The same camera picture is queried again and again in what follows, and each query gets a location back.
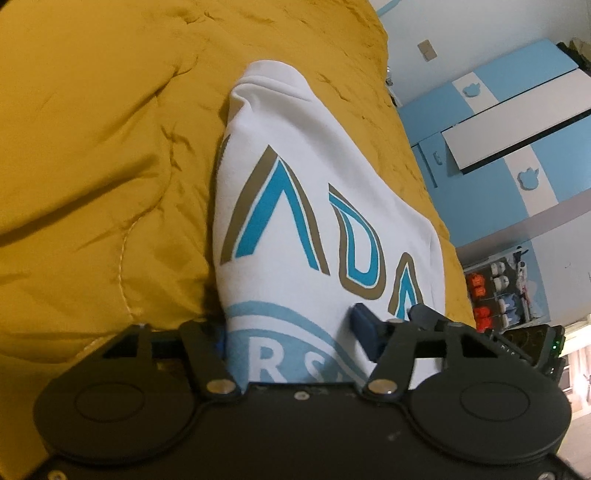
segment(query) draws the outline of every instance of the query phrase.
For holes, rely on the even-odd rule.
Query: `bed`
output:
[[[254,60],[296,67],[389,187],[429,218],[446,313],[462,269],[384,86],[366,0],[9,0],[0,9],[0,476],[45,458],[31,408],[133,323],[220,316],[213,169]]]

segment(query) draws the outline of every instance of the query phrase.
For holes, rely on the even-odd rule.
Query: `metal screw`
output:
[[[236,384],[232,380],[223,378],[221,380],[211,380],[207,383],[207,390],[216,395],[228,395],[236,388]]]
[[[61,470],[52,470],[47,474],[47,480],[68,480],[68,477]]]
[[[310,394],[308,392],[304,392],[304,391],[295,392],[294,398],[296,400],[308,400],[310,398]]]
[[[368,389],[376,395],[391,395],[398,389],[396,382],[380,378],[369,383]]]

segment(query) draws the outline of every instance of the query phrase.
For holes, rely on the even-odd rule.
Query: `folded t-shirt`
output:
[[[380,179],[296,69],[252,63],[230,95],[213,254],[238,384],[363,384],[375,364],[349,329],[365,303],[445,313],[436,232]],[[411,387],[437,371],[415,365]]]

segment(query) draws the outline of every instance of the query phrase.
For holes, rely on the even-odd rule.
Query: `light switch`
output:
[[[418,44],[418,49],[423,54],[425,61],[431,61],[437,58],[437,52],[435,52],[433,45],[428,40],[422,41]]]

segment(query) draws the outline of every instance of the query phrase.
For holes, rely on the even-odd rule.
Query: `wall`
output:
[[[569,431],[560,446],[558,455],[568,461],[581,475],[591,476],[591,415],[585,415],[570,423]]]
[[[552,323],[591,313],[591,212],[531,241]]]
[[[394,90],[407,103],[533,41],[590,41],[588,1],[401,0],[380,17]],[[430,62],[417,48],[425,39],[439,55]]]

